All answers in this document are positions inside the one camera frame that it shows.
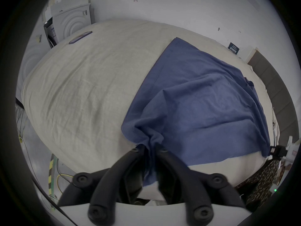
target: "wire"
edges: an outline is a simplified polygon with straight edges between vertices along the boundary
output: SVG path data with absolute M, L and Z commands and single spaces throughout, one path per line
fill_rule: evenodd
M 36 181 L 36 179 L 32 176 L 33 183 L 36 185 L 36 187 L 40 190 L 41 194 L 47 199 L 47 201 L 55 207 L 62 215 L 64 215 L 67 219 L 69 219 L 75 226 L 78 226 L 75 222 L 73 222 L 72 219 L 69 218 L 69 216 L 59 207 L 57 206 L 50 198 L 49 195 L 45 193 L 45 191 L 42 189 L 40 184 Z
M 22 142 L 24 143 L 24 145 L 25 145 L 25 149 L 26 149 L 26 152 L 27 152 L 27 156 L 28 156 L 28 160 L 29 160 L 29 163 L 30 163 L 30 166 L 31 166 L 31 169 L 32 169 L 32 172 L 33 172 L 33 174 L 35 175 L 35 179 L 36 179 L 36 181 L 37 181 L 37 183 L 39 184 L 39 186 L 41 187 L 41 185 L 40 185 L 40 183 L 39 183 L 39 181 L 38 181 L 38 177 L 37 177 L 37 175 L 36 175 L 36 173 L 35 173 L 35 171 L 34 171 L 34 169 L 33 169 L 33 166 L 32 166 L 32 163 L 31 163 L 31 160 L 30 160 L 30 156 L 29 156 L 29 153 L 28 153 L 28 149 L 27 149 L 27 146 L 26 146 L 26 143 L 25 143 L 25 141 L 24 141 L 24 139 L 19 135 L 19 138 L 20 139 L 22 139 Z
M 23 138 L 19 135 L 19 138 L 21 138 L 22 139 L 22 141 L 24 142 L 24 145 L 25 145 L 25 148 L 26 148 L 26 152 L 27 152 L 27 155 L 28 155 L 28 160 L 29 160 L 29 163 L 30 163 L 30 166 L 31 166 L 31 169 L 32 169 L 32 172 L 33 172 L 33 174 L 35 175 L 35 177 L 33 176 L 33 175 L 31 175 L 31 179 L 32 179 L 32 181 L 33 181 L 33 183 L 36 185 L 36 187 L 38 188 L 38 190 L 41 192 L 41 194 L 43 194 L 43 196 L 44 196 L 44 198 L 46 198 L 47 199 L 47 201 L 52 205 L 52 206 L 54 206 L 54 208 L 55 209 L 57 209 L 62 215 L 64 215 L 67 219 L 69 219 L 75 226 L 78 226 L 59 206 L 57 206 L 49 197 L 51 197 L 51 196 L 49 196 L 49 195 L 47 195 L 46 193 L 45 193 L 45 191 L 42 189 L 42 187 L 41 187 L 41 185 L 40 185 L 40 183 L 39 183 L 39 181 L 38 181 L 38 178 L 37 178 L 37 176 L 36 176 L 36 173 L 35 173 L 35 171 L 34 171 L 34 169 L 33 169 L 33 167 L 32 167 L 32 164 L 31 164 L 31 160 L 30 160 L 30 157 L 29 157 L 29 153 L 28 153 L 28 150 L 27 150 L 27 146 L 26 146 L 26 144 L 25 144 L 25 141 L 23 140 Z
M 21 126 L 22 126 L 23 114 L 24 114 L 24 111 L 22 112 L 21 123 L 20 123 L 20 135 L 19 135 L 20 137 L 21 137 Z
M 58 187 L 58 190 L 63 194 L 63 192 L 62 192 L 62 190 L 60 189 L 60 187 L 58 186 L 58 178 L 60 177 L 60 176 L 67 176 L 67 177 L 73 177 L 73 176 L 71 176 L 71 175 L 69 175 L 69 174 L 59 174 L 58 176 L 57 176 L 57 179 L 56 179 L 56 182 L 57 182 L 57 187 Z
M 58 174 L 61 175 L 61 177 L 62 177 L 63 179 L 65 179 L 68 183 L 71 183 L 67 178 L 64 177 L 64 174 L 61 174 L 61 173 L 60 173 L 60 171 L 59 171 L 59 169 L 58 169 L 58 159 L 57 159 L 57 171 L 58 171 Z

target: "screw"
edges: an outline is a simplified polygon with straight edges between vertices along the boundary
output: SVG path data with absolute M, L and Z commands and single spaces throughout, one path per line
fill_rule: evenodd
M 221 177 L 214 177 L 213 178 L 213 182 L 215 183 L 221 183 L 223 181 L 223 179 Z
M 135 201 L 134 205 L 142 205 L 142 203 L 140 201 Z
M 83 182 L 87 181 L 87 177 L 86 176 L 80 176 L 80 177 L 77 178 L 77 181 L 79 183 L 83 183 Z
M 207 206 L 199 207 L 194 210 L 193 216 L 197 221 L 207 221 L 213 217 L 213 210 Z
M 90 206 L 88 216 L 89 218 L 97 219 L 100 221 L 107 219 L 107 213 L 105 212 L 105 209 L 100 206 Z

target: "black cable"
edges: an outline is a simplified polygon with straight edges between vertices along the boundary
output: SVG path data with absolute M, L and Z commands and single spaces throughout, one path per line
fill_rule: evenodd
M 69 219 L 75 226 L 78 226 L 75 222 L 73 222 L 72 219 L 69 218 L 69 216 L 59 207 L 57 206 L 49 197 L 48 195 L 44 192 L 44 190 L 41 188 L 40 184 L 36 181 L 36 179 L 34 177 L 32 177 L 32 181 L 33 183 L 36 185 L 36 187 L 39 189 L 39 191 L 41 192 L 41 194 L 43 194 L 43 196 L 47 199 L 47 201 L 53 206 L 55 207 L 55 209 L 57 209 L 62 215 L 64 215 L 67 219 Z
M 55 209 L 57 209 L 62 215 L 64 215 L 67 219 L 69 219 L 75 226 L 78 226 L 75 222 L 73 222 L 73 220 L 72 219 L 70 219 L 69 218 L 69 216 L 59 207 L 59 206 L 57 206 L 48 196 L 49 195 L 47 195 L 46 193 L 45 193 L 45 191 L 42 189 L 42 187 L 41 187 L 41 185 L 40 185 L 40 183 L 39 183 L 39 181 L 38 181 L 38 178 L 37 178 L 37 176 L 36 176 L 36 173 L 35 173 L 35 171 L 34 171 L 34 169 L 33 169 L 33 167 L 32 167 L 32 164 L 31 164 L 31 160 L 30 160 L 30 157 L 29 157 L 29 153 L 28 153 L 28 150 L 27 150 L 27 146 L 26 146 L 26 144 L 25 144 L 25 141 L 23 140 L 23 138 L 22 138 L 22 141 L 24 142 L 24 145 L 25 145 L 25 148 L 26 148 L 26 152 L 27 152 L 27 155 L 28 155 L 28 160 L 29 160 L 29 163 L 30 163 L 30 166 L 31 166 L 31 169 L 32 169 L 32 172 L 33 172 L 33 174 L 35 175 L 35 177 L 33 176 L 33 175 L 31 175 L 32 176 L 32 181 L 33 181 L 33 183 L 36 185 L 36 187 L 39 189 L 39 191 L 41 192 L 41 194 L 43 194 L 43 196 L 46 198 L 46 200 L 55 208 Z
M 67 178 L 65 178 L 61 173 L 60 171 L 58 170 L 58 159 L 57 159 L 57 171 L 58 171 L 58 174 L 63 178 L 65 179 L 68 183 L 71 183 Z

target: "bed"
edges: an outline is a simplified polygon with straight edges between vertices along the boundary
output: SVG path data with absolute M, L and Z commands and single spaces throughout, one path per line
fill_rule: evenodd
M 69 44 L 87 31 L 93 33 Z M 87 26 L 51 49 L 28 75 L 22 102 L 43 143 L 76 173 L 111 167 L 136 146 L 122 134 L 122 122 L 150 69 L 176 37 L 238 68 L 254 83 L 271 145 L 277 144 L 279 127 L 273 107 L 251 66 L 215 40 L 141 20 L 110 20 Z M 224 174 L 236 186 L 265 160 L 261 152 L 255 152 L 189 167 Z

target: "blue towel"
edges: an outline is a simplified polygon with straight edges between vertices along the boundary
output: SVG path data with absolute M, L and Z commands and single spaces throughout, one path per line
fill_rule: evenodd
M 164 50 L 139 88 L 121 126 L 149 149 L 144 185 L 156 181 L 154 147 L 189 165 L 261 151 L 270 139 L 254 84 L 241 71 L 180 38 Z

